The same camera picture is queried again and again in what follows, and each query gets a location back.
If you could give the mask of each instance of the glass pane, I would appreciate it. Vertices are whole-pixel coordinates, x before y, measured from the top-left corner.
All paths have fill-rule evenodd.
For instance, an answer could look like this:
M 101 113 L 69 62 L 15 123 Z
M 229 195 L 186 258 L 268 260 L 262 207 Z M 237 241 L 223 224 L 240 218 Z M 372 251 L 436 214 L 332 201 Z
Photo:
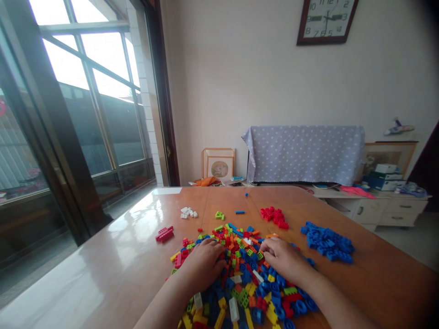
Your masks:
M 0 308 L 77 248 L 1 87 Z
M 104 209 L 123 197 L 122 188 L 116 174 L 93 178 L 93 182 Z
M 119 33 L 82 34 L 81 37 L 87 57 L 129 80 Z
M 68 45 L 72 44 L 72 38 L 73 36 L 57 37 L 57 39 Z M 50 63 L 54 69 L 56 80 L 68 85 L 89 89 L 81 60 L 75 55 L 55 46 L 53 43 L 47 40 L 43 41 L 50 58 Z
M 131 89 L 109 76 L 93 70 L 119 165 L 144 159 Z
M 131 43 L 131 41 L 129 40 L 128 36 L 130 35 L 130 33 L 125 33 L 125 41 L 127 43 L 127 50 L 128 50 L 128 59 L 129 59 L 129 65 L 131 67 L 131 74 L 133 75 L 133 83 L 140 87 L 140 83 L 139 83 L 139 72 L 137 71 L 137 63 L 136 63 L 136 56 L 134 54 L 134 47 L 133 44 Z
M 71 0 L 78 23 L 117 20 L 115 12 L 105 0 Z
M 63 0 L 30 0 L 38 25 L 69 24 Z
M 136 189 L 152 181 L 154 178 L 154 166 L 152 165 L 152 161 L 142 161 L 139 164 L 131 165 L 120 171 L 120 180 L 122 181 L 125 192 Z
M 110 160 L 88 90 L 59 84 L 90 175 L 111 170 Z

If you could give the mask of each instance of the white box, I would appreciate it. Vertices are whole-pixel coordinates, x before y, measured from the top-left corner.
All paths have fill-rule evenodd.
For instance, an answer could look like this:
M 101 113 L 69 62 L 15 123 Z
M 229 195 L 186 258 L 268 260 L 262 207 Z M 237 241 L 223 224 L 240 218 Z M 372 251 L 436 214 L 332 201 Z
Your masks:
M 383 174 L 392 174 L 396 171 L 396 164 L 377 164 L 375 171 Z

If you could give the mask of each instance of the clock face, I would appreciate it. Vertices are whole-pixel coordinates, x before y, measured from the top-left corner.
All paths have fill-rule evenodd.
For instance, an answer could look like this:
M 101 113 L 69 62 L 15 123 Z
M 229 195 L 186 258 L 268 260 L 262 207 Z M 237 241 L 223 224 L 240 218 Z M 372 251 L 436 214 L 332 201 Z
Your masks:
M 343 37 L 355 0 L 311 0 L 303 38 Z

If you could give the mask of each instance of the pile of building blocks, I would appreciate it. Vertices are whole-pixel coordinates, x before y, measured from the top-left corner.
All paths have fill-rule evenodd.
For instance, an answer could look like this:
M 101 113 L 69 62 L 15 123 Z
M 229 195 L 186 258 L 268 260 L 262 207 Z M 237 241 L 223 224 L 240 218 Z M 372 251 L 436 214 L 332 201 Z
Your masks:
M 224 214 L 222 212 L 216 212 L 215 218 L 224 220 Z
M 283 323 L 284 328 L 294 329 L 292 318 L 317 311 L 305 291 L 286 281 L 265 261 L 259 250 L 264 239 L 251 226 L 244 231 L 229 223 L 215 228 L 211 235 L 200 234 L 196 242 L 184 238 L 181 251 L 171 257 L 175 262 L 172 274 L 198 244 L 210 237 L 224 245 L 219 260 L 226 260 L 227 265 L 218 280 L 191 298 L 179 329 L 253 329 L 255 323 L 263 325 L 266 319 L 273 328 L 280 329 L 279 323 Z
M 190 207 L 189 208 L 188 207 L 184 207 L 182 209 L 182 215 L 180 217 L 186 219 L 188 216 L 197 218 L 198 214 L 197 214 L 197 212 L 193 211 Z
M 169 228 L 162 228 L 155 237 L 155 240 L 158 242 L 165 242 L 169 238 L 174 236 L 174 227 L 170 226 Z
M 326 256 L 330 261 L 342 260 L 352 264 L 352 256 L 355 251 L 352 241 L 337 234 L 329 228 L 322 228 L 311 222 L 306 222 L 306 226 L 300 229 L 302 234 L 306 234 L 308 247 L 317 249 L 319 253 Z
M 274 209 L 274 207 L 261 209 L 261 216 L 267 222 L 273 220 L 279 228 L 289 228 L 288 223 L 285 222 L 285 216 L 282 214 L 281 209 Z

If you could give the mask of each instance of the wooden table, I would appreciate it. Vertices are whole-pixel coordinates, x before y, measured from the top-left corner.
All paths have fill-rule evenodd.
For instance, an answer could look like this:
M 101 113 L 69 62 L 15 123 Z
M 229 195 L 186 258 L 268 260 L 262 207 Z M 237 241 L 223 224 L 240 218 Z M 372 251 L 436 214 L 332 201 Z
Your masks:
M 210 232 L 224 223 L 252 225 L 261 236 L 276 232 L 294 242 L 383 328 L 419 328 L 431 310 L 438 287 L 435 272 L 300 188 L 189 187 L 161 194 L 166 191 L 178 190 L 150 193 L 3 308 L 0 327 L 132 328 L 171 274 L 169 258 L 180 250 L 182 239 L 196 238 L 199 227 Z M 261 219 L 259 209 L 269 206 L 282 209 L 288 231 Z M 199 217 L 180 219 L 183 207 Z M 214 218 L 218 210 L 224 222 Z M 236 215 L 237 210 L 246 213 Z M 306 221 L 352 239 L 354 264 L 330 262 L 309 249 L 300 234 Z M 156 233 L 170 225 L 175 237 L 156 243 Z M 320 312 L 294 323 L 299 329 L 329 328 Z M 271 328 L 269 321 L 266 327 Z

